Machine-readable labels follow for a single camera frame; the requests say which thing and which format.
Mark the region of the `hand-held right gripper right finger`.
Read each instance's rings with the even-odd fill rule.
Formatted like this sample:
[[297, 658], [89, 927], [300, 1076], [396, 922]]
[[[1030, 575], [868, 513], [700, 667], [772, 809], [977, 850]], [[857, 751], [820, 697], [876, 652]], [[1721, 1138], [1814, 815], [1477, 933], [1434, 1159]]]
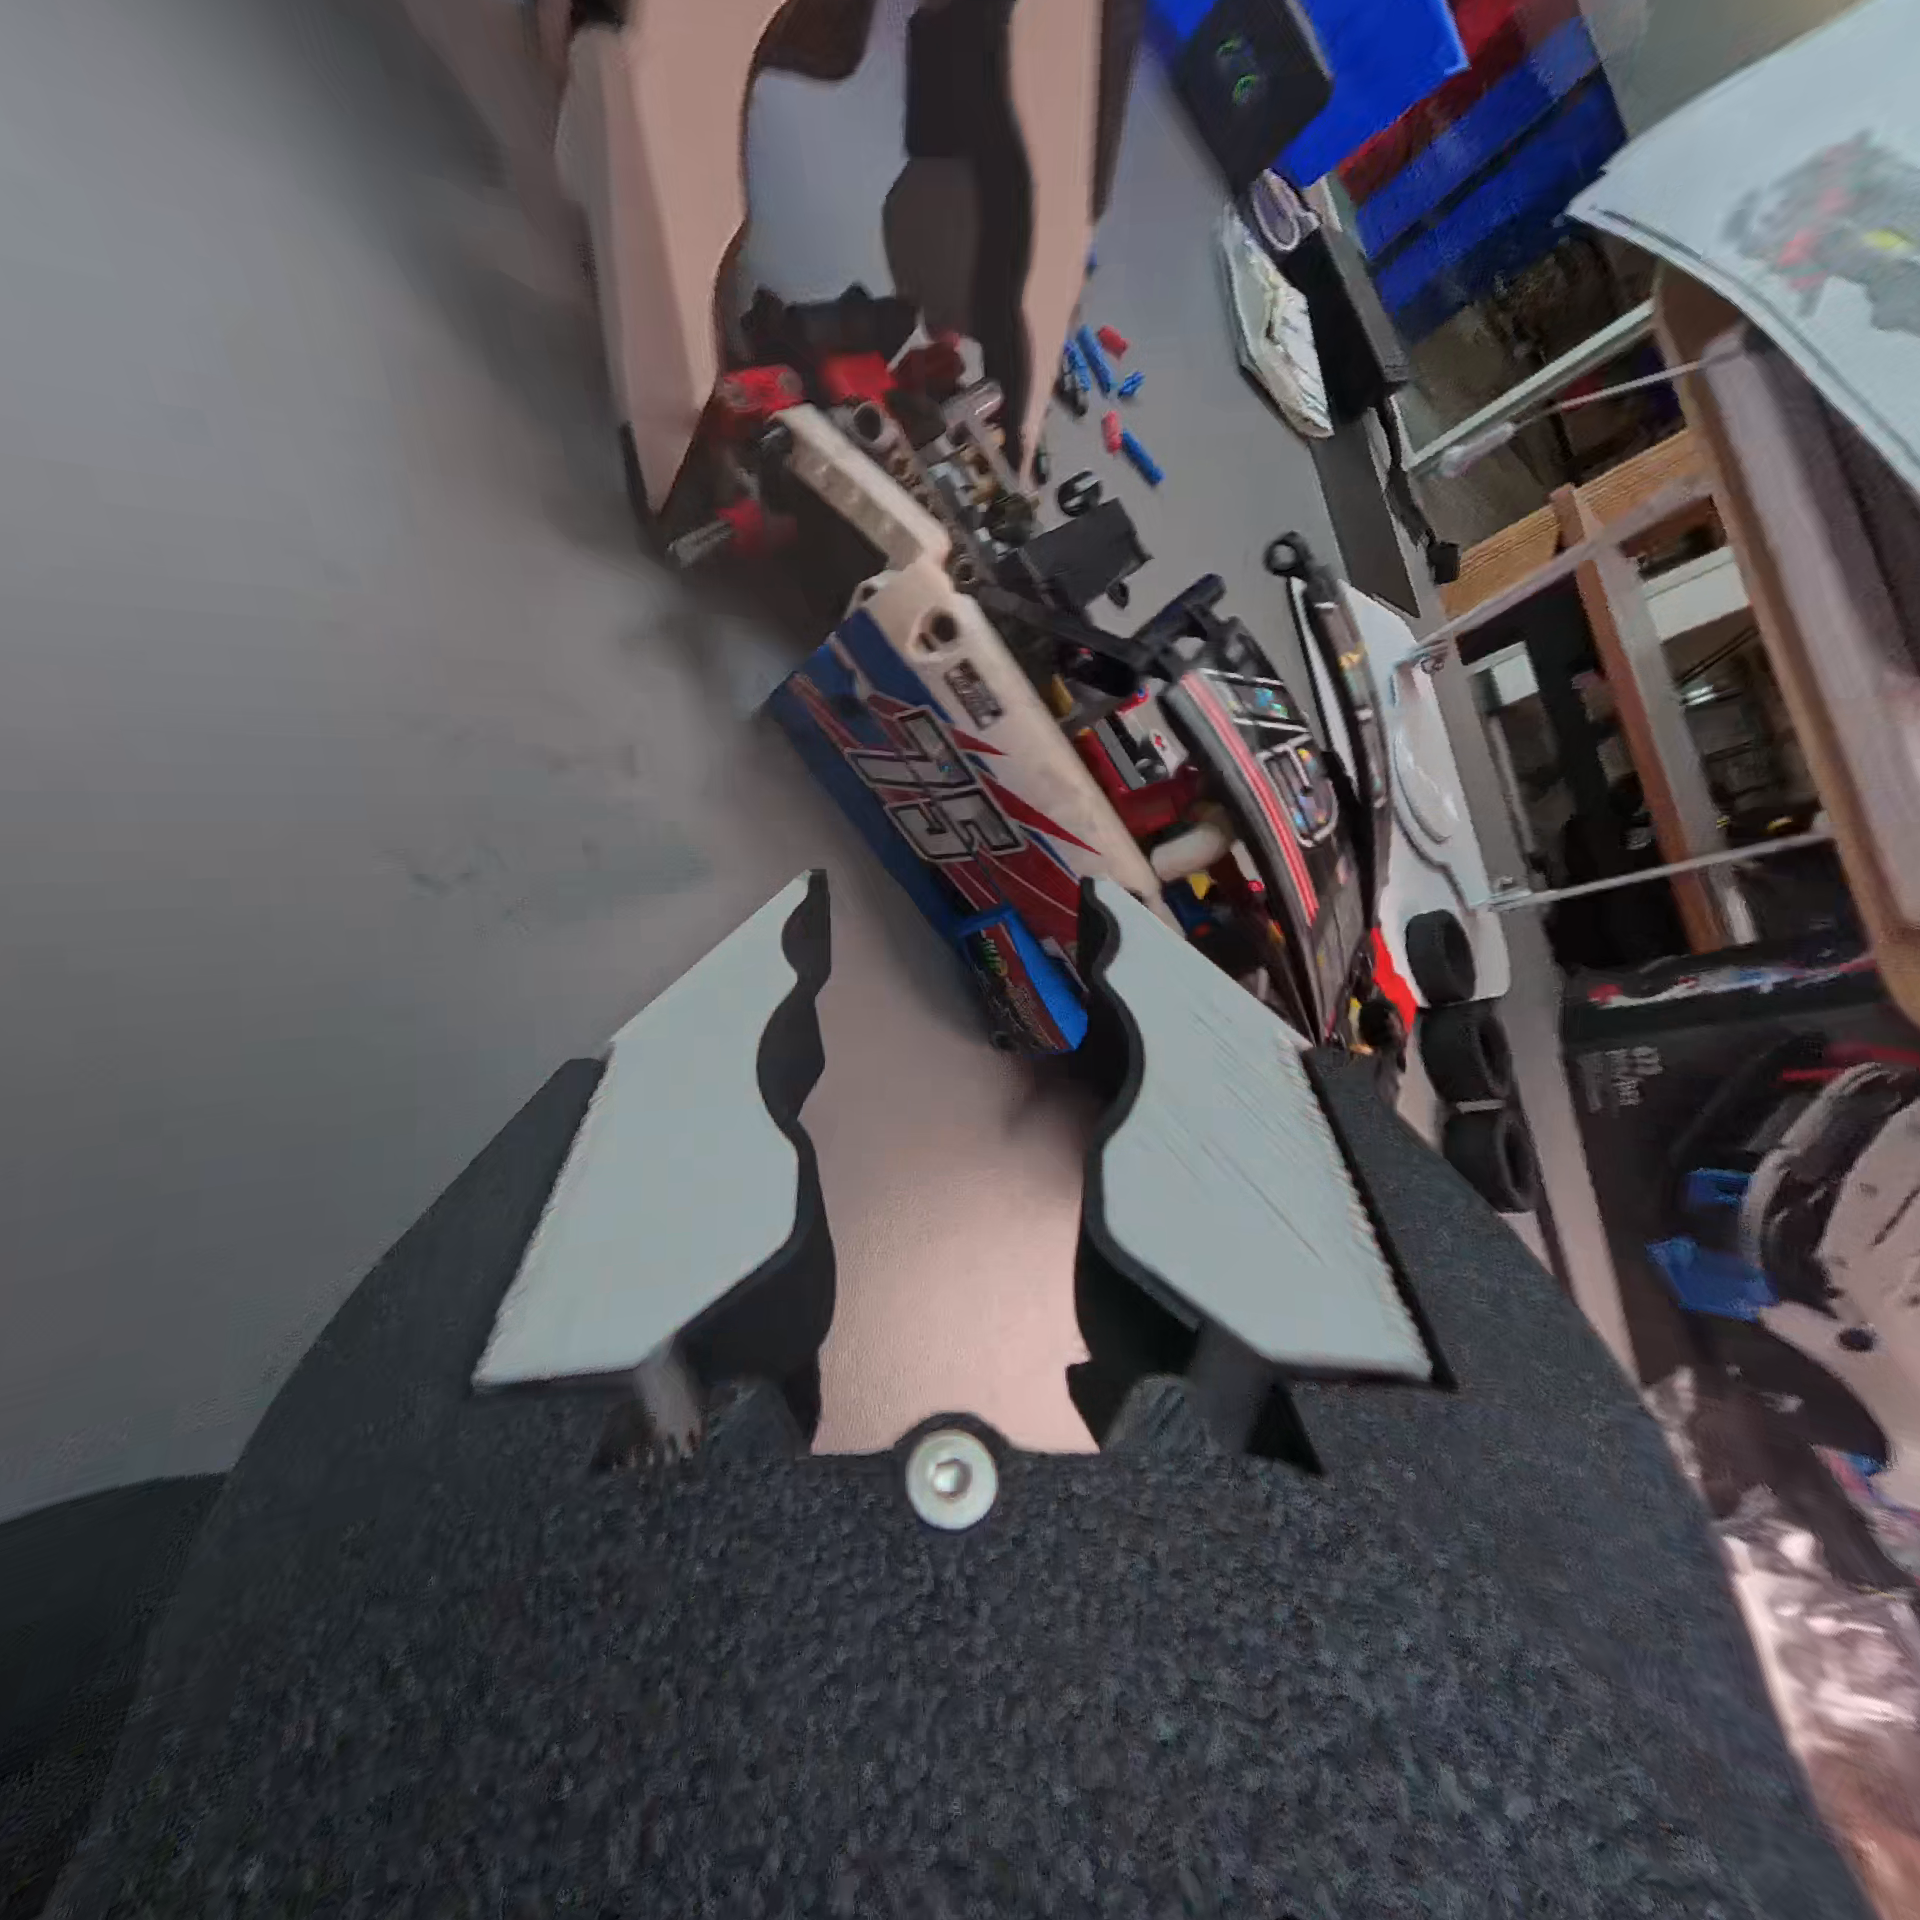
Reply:
[[1314, 1049], [1116, 881], [1083, 881], [1102, 1093], [1077, 1232], [1077, 1413], [1172, 1385], [1213, 1442], [1302, 1442], [1291, 1387], [1436, 1387], [1436, 1345]]

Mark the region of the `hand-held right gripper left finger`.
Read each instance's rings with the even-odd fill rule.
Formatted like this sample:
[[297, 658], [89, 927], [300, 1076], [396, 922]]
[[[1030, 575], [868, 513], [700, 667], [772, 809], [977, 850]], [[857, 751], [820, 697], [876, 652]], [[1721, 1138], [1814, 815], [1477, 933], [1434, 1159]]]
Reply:
[[829, 971], [829, 879], [805, 872], [615, 1032], [475, 1393], [626, 1385], [695, 1450], [713, 1393], [763, 1385], [814, 1444], [835, 1249], [805, 1107]]

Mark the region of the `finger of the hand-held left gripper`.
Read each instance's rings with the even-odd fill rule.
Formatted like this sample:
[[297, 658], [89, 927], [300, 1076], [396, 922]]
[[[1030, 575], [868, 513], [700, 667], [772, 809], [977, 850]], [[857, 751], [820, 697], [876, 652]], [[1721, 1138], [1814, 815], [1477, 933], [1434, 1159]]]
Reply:
[[615, 449], [641, 520], [690, 520], [748, 225], [745, 119], [781, 2], [554, 5], [555, 162], [582, 225]]
[[942, 2], [905, 24], [902, 170], [881, 235], [927, 332], [999, 385], [1028, 469], [1114, 188], [1142, 5]]

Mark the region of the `toy brick race car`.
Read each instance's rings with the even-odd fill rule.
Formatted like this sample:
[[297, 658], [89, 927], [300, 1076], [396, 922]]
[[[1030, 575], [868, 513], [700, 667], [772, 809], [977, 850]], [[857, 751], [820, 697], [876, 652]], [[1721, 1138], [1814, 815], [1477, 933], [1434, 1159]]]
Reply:
[[1117, 807], [1169, 927], [1308, 1040], [1403, 1066], [1415, 999], [1378, 927], [1385, 735], [1365, 647], [1308, 543], [1263, 553], [1285, 631], [1317, 671], [1302, 704], [1213, 575], [1132, 631], [1094, 623], [1146, 565], [1135, 525], [1089, 472], [1063, 487], [1063, 517], [1041, 521], [1004, 449], [1001, 394], [970, 377], [962, 338], [923, 336], [909, 304], [860, 285], [828, 304], [763, 296], [750, 336], [772, 357], [717, 377], [705, 517], [666, 548], [673, 562], [793, 561], [835, 625], [871, 576], [930, 562], [979, 602]]

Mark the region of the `grey desk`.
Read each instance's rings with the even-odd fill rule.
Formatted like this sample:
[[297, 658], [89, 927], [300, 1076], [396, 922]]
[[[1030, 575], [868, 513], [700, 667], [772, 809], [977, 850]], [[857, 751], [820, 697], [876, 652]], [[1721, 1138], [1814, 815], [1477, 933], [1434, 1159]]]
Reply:
[[1085, 1451], [1085, 1105], [641, 551], [398, 5], [5, 5], [5, 1521], [226, 1473], [547, 1076], [829, 873], [829, 1450]]

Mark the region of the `black power bank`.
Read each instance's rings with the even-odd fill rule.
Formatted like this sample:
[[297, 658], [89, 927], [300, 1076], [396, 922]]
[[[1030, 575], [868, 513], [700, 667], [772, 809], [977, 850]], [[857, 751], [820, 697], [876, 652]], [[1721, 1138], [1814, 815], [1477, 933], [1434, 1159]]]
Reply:
[[1162, 57], [1227, 193], [1253, 185], [1327, 107], [1327, 55], [1299, 2], [1154, 5]]

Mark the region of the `shiny sticker sheet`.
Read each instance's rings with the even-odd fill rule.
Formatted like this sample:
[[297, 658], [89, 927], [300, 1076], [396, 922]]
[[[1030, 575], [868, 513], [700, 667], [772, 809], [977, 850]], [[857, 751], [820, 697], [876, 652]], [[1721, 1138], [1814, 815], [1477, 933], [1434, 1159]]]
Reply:
[[1235, 203], [1215, 225], [1215, 260], [1238, 371], [1301, 439], [1327, 442], [1335, 424], [1308, 299]]

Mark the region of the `pile of connector pins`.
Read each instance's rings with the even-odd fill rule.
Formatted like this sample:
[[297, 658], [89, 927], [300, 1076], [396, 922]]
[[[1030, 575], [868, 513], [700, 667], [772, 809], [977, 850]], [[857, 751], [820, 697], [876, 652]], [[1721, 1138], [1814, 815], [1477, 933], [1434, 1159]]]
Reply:
[[1162, 457], [1135, 425], [1146, 394], [1146, 369], [1134, 346], [1111, 324], [1075, 320], [1052, 367], [1047, 402], [1073, 424], [1085, 425], [1103, 455], [1124, 466], [1142, 487], [1169, 485]]

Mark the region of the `black flat box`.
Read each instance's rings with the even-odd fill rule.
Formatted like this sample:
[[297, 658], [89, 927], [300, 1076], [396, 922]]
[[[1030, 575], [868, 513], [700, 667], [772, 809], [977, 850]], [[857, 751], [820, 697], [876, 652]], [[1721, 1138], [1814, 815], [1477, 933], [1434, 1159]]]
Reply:
[[1347, 231], [1321, 221], [1287, 255], [1282, 273], [1308, 307], [1335, 432], [1351, 429], [1382, 452], [1378, 487], [1388, 511], [1420, 553], [1430, 587], [1452, 587], [1458, 579], [1458, 547], [1434, 529], [1409, 474], [1398, 416], [1409, 357], [1357, 244]]

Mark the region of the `black toy set box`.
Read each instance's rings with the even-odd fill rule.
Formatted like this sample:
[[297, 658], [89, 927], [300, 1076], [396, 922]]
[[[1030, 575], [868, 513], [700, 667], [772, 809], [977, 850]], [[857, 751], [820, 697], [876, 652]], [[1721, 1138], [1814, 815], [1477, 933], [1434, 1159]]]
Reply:
[[1858, 940], [1578, 973], [1559, 1028], [1646, 1385], [1702, 1353], [1708, 1323], [1876, 1321], [1820, 1249], [1861, 1159], [1913, 1116], [1917, 1044]]

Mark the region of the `white rounded plate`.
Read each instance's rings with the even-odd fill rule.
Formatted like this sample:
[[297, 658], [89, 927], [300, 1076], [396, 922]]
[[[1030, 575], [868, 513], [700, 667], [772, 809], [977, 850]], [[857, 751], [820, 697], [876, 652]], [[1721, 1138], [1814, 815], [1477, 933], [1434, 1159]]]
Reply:
[[1410, 977], [1406, 928], [1427, 913], [1449, 913], [1473, 945], [1477, 985], [1470, 997], [1500, 999], [1510, 979], [1503, 923], [1485, 911], [1491, 875], [1436, 675], [1415, 664], [1422, 642], [1398, 611], [1351, 584], [1338, 587], [1365, 647], [1382, 720], [1393, 807], [1378, 899], [1381, 933], [1396, 970]]

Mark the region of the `clear plastic bags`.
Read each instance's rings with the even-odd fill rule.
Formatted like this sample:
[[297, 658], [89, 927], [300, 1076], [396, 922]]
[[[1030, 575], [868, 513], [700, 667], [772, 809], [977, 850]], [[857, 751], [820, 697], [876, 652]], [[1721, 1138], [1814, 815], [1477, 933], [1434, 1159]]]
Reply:
[[1772, 1408], [1683, 1365], [1642, 1400], [1713, 1513], [1772, 1711], [1868, 1909], [1917, 1916], [1916, 1577]]

